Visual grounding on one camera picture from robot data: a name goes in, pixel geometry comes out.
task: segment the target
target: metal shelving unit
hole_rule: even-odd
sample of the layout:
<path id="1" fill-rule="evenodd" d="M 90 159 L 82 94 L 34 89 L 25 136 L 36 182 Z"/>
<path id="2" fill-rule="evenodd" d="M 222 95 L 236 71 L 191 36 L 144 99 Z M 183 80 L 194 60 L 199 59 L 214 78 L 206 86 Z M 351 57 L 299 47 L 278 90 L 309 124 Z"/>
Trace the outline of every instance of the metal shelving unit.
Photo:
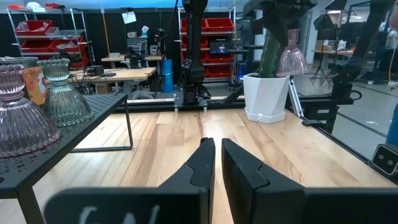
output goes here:
<path id="1" fill-rule="evenodd" d="M 236 27 L 236 8 L 235 7 L 208 7 L 205 9 L 205 12 L 228 12 L 229 18 L 233 21 L 234 30 Z M 178 29 L 180 31 L 180 40 L 176 40 L 176 42 L 180 42 L 182 44 L 182 36 L 186 35 L 186 32 L 181 32 L 181 13 L 185 13 L 185 9 L 183 7 L 178 8 Z M 233 35 L 235 31 L 229 32 L 202 32 L 204 36 L 226 36 L 226 35 Z M 182 59 L 182 52 L 186 51 L 187 49 L 183 49 L 181 46 L 181 59 Z M 201 48 L 200 50 L 210 50 L 210 48 Z M 235 57 L 233 63 L 204 63 L 203 66 L 212 66 L 212 65 L 233 65 L 233 73 L 231 78 L 205 78 L 204 83 L 212 83 L 212 82 L 230 82 L 234 80 L 235 76 Z"/>
<path id="2" fill-rule="evenodd" d="M 78 45 L 81 44 L 86 44 L 87 49 L 88 49 L 88 56 L 90 59 L 90 64 L 93 65 L 95 63 L 95 58 L 94 58 L 94 53 L 93 53 L 93 47 L 91 46 L 91 41 L 88 40 L 87 36 L 87 29 L 86 29 L 86 21 L 85 21 L 85 15 L 82 11 L 79 11 L 77 9 L 45 9 L 44 12 L 34 12 L 31 9 L 7 9 L 8 16 L 10 18 L 11 26 L 14 31 L 14 36 L 15 39 L 17 40 L 17 43 L 13 44 L 18 46 L 19 52 L 21 53 L 21 56 L 40 56 L 40 55 L 59 55 L 59 52 L 30 52 L 30 53 L 24 53 L 21 50 L 21 45 L 23 43 L 22 40 L 24 39 L 41 39 L 41 40 L 76 40 Z M 36 14 L 60 14 L 63 16 L 65 14 L 70 14 L 73 22 L 73 30 L 60 30 L 61 35 L 17 35 L 15 32 L 16 26 L 14 24 L 14 21 L 12 20 L 12 15 L 13 14 L 23 14 L 25 15 L 25 20 L 28 21 L 28 14 L 33 15 L 34 20 L 37 20 Z M 76 28 L 76 22 L 75 22 L 75 14 L 80 14 L 81 19 L 83 22 L 83 27 L 84 29 L 77 29 Z M 82 33 L 85 33 L 85 39 L 86 42 L 79 42 L 78 39 L 82 35 Z M 83 58 L 83 54 L 79 52 L 67 52 L 68 54 L 80 54 L 80 57 Z"/>

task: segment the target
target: perforated metal shelf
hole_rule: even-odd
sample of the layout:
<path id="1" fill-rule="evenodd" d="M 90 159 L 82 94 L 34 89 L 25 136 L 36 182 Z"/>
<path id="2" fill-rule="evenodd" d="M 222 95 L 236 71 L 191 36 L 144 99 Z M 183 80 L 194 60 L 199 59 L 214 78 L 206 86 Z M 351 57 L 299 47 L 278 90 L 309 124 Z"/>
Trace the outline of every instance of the perforated metal shelf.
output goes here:
<path id="1" fill-rule="evenodd" d="M 0 198 L 17 198 L 17 189 L 33 186 L 92 130 L 127 100 L 127 94 L 85 96 L 94 117 L 87 122 L 60 128 L 61 138 L 41 150 L 0 159 Z"/>

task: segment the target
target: white planter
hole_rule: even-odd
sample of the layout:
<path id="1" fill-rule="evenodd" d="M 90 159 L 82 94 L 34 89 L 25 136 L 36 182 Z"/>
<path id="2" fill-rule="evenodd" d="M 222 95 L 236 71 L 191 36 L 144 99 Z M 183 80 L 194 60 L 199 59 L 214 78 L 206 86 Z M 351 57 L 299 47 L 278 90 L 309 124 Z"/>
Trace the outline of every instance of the white planter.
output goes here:
<path id="1" fill-rule="evenodd" d="M 289 76 L 257 78 L 258 73 L 243 76 L 244 108 L 251 121 L 266 124 L 285 119 L 285 103 L 289 90 Z"/>

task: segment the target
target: wooden table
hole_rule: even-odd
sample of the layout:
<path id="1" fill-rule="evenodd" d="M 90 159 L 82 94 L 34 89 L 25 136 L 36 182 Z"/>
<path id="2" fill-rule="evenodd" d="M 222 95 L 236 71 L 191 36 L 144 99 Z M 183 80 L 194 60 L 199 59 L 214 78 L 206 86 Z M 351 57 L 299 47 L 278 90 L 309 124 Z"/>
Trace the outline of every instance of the wooden table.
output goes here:
<path id="1" fill-rule="evenodd" d="M 116 76 L 114 77 L 89 77 L 86 76 L 83 80 L 84 82 L 92 82 L 92 83 L 115 83 L 116 91 L 119 91 L 118 82 L 124 82 L 123 90 L 128 95 L 128 98 L 132 98 L 132 89 L 131 82 L 133 80 L 146 80 L 149 76 L 151 76 L 155 72 L 155 68 L 138 68 L 138 69 L 104 69 L 104 73 L 114 72 Z M 68 81 L 71 82 L 80 82 L 84 77 L 82 71 L 74 71 L 70 72 L 72 75 L 76 74 L 76 78 L 73 80 L 70 78 Z"/>
<path id="2" fill-rule="evenodd" d="M 145 57 L 145 60 L 150 61 L 150 62 L 157 61 L 158 67 L 160 67 L 159 62 L 162 60 L 162 56 L 147 56 L 147 57 Z M 117 58 L 110 58 L 110 57 L 102 58 L 101 61 L 102 62 L 111 62 L 111 68 L 116 68 L 114 63 L 125 61 L 125 59 L 124 59 L 124 55 L 120 55 L 120 57 L 117 57 Z"/>
<path id="3" fill-rule="evenodd" d="M 157 187 L 193 154 L 203 137 L 216 144 L 213 223 L 232 224 L 221 170 L 221 139 L 230 138 L 287 177 L 307 187 L 396 187 L 322 133 L 286 111 L 274 124 L 249 121 L 244 110 L 131 113 L 134 149 L 74 153 L 34 185 L 41 209 L 70 187 Z M 112 114 L 78 147 L 123 146 L 123 114 Z M 21 223 L 19 206 L 0 201 L 1 223 Z"/>

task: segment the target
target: red storage bin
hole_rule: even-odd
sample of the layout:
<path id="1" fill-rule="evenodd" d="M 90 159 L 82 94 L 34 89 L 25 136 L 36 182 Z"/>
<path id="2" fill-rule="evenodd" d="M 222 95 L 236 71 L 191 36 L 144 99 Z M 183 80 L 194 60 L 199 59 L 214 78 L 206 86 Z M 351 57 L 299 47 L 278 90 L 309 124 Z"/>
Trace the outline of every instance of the red storage bin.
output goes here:
<path id="1" fill-rule="evenodd" d="M 232 68 L 230 65 L 210 66 L 208 69 L 208 78 L 230 78 Z"/>
<path id="2" fill-rule="evenodd" d="M 80 48 L 80 52 L 83 54 L 85 49 L 86 49 L 86 45 L 85 44 L 78 45 L 76 40 L 55 40 L 50 45 L 50 49 L 52 50 L 52 52 L 58 52 L 59 49 L 57 48 L 57 45 L 59 45 L 59 44 L 67 44 L 67 43 L 69 43 L 71 41 L 75 45 L 77 45 L 77 47 L 65 48 L 64 50 L 66 52 L 78 52 L 79 48 Z M 83 37 L 79 37 L 79 42 L 83 42 Z"/>
<path id="3" fill-rule="evenodd" d="M 206 19 L 209 32 L 229 32 L 234 31 L 234 24 L 230 18 L 209 18 Z"/>
<path id="4" fill-rule="evenodd" d="M 88 57 L 87 54 L 84 53 L 83 58 L 81 58 L 81 62 L 74 62 L 72 64 L 72 68 L 83 68 L 83 66 L 86 68 L 88 65 Z"/>
<path id="5" fill-rule="evenodd" d="M 181 46 L 183 49 L 187 48 L 187 37 L 182 37 Z M 207 48 L 208 46 L 209 46 L 209 42 L 207 41 L 207 37 L 201 37 L 200 48 Z"/>
<path id="6" fill-rule="evenodd" d="M 187 19 L 182 19 L 181 20 L 181 32 L 187 32 L 188 31 L 187 26 L 188 26 Z M 206 32 L 207 28 L 208 27 L 207 27 L 206 19 L 202 19 L 201 20 L 201 31 Z"/>
<path id="7" fill-rule="evenodd" d="M 230 63 L 233 61 L 232 54 L 209 54 L 209 63 Z"/>
<path id="8" fill-rule="evenodd" d="M 200 61 L 202 63 L 207 63 L 208 56 L 207 52 L 200 52 Z M 187 52 L 182 52 L 182 63 L 185 63 L 185 59 L 187 59 Z"/>
<path id="9" fill-rule="evenodd" d="M 25 22 L 27 23 L 27 26 L 28 26 L 29 30 L 31 30 L 31 31 L 22 31 L 22 30 L 19 30 L 18 28 L 16 28 L 15 29 L 15 33 L 17 35 L 43 35 L 43 36 L 45 36 L 45 33 L 47 32 L 47 30 L 50 27 L 54 26 L 54 24 L 52 24 L 52 21 L 47 21 L 47 20 L 44 20 L 44 21 L 25 21 Z M 32 30 L 36 30 L 36 29 L 38 29 L 40 27 L 43 27 L 43 22 L 46 22 L 48 24 L 47 27 L 43 31 L 32 31 Z"/>
<path id="10" fill-rule="evenodd" d="M 51 52 L 52 42 L 52 40 L 27 40 L 21 45 L 21 51 L 24 53 Z"/>

